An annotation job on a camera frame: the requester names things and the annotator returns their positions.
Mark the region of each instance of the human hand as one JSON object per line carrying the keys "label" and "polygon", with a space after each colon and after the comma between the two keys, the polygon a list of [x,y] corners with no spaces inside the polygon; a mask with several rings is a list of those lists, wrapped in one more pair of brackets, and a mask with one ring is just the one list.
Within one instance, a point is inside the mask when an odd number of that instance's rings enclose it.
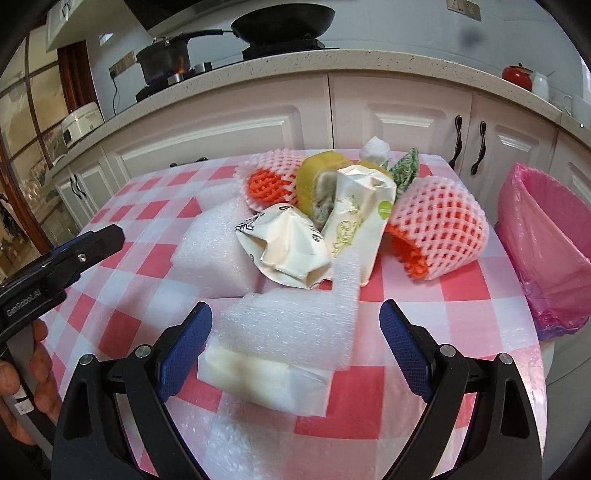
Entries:
{"label": "human hand", "polygon": [[[29,363],[29,369],[37,384],[34,401],[37,410],[44,413],[51,421],[57,423],[60,414],[61,399],[57,391],[56,378],[51,371],[53,363],[47,350],[40,343],[47,336],[47,326],[41,320],[33,321],[33,338],[35,350]],[[14,395],[20,387],[18,373],[14,367],[0,360],[0,397]],[[0,419],[4,422],[13,438],[26,445],[35,445],[33,439],[22,428],[18,420],[12,415],[2,398],[0,398]]]}

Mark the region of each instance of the speckled countertop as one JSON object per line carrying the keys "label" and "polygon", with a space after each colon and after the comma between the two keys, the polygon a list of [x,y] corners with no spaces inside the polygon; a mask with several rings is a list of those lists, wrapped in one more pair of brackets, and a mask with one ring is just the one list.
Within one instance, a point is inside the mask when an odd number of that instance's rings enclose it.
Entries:
{"label": "speckled countertop", "polygon": [[319,50],[288,53],[273,57],[235,63],[174,85],[137,103],[113,117],[78,142],[62,158],[51,175],[65,168],[79,155],[117,130],[149,113],[193,95],[247,80],[264,79],[290,73],[331,72],[337,70],[370,70],[374,72],[408,73],[431,79],[446,80],[491,93],[515,102],[562,127],[591,148],[591,130],[581,128],[573,118],[536,95],[480,70],[451,61],[374,50]]}

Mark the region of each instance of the trash can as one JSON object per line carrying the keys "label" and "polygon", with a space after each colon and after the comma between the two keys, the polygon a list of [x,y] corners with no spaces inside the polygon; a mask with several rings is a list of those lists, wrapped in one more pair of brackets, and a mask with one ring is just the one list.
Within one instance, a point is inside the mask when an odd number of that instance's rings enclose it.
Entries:
{"label": "trash can", "polygon": [[591,315],[591,209],[557,180],[517,163],[499,194],[501,242],[540,340],[574,333]]}

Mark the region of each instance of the green label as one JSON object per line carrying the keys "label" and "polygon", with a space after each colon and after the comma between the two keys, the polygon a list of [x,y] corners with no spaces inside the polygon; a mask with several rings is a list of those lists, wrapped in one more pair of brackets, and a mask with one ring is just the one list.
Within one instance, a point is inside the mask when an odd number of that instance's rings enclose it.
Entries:
{"label": "green label", "polygon": [[386,200],[379,203],[378,213],[382,220],[387,220],[390,217],[390,213],[392,213],[392,206],[392,202],[387,202]]}

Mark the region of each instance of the pot handle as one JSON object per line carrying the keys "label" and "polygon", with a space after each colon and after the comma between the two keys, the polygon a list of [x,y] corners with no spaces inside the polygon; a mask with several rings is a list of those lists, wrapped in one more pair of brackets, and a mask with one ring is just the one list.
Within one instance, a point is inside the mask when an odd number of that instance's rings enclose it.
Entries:
{"label": "pot handle", "polygon": [[196,32],[181,33],[176,37],[169,38],[168,42],[172,43],[175,41],[191,40],[195,37],[205,37],[206,35],[224,35],[224,33],[231,33],[231,30],[222,30],[221,28],[214,28],[212,30],[197,30]]}

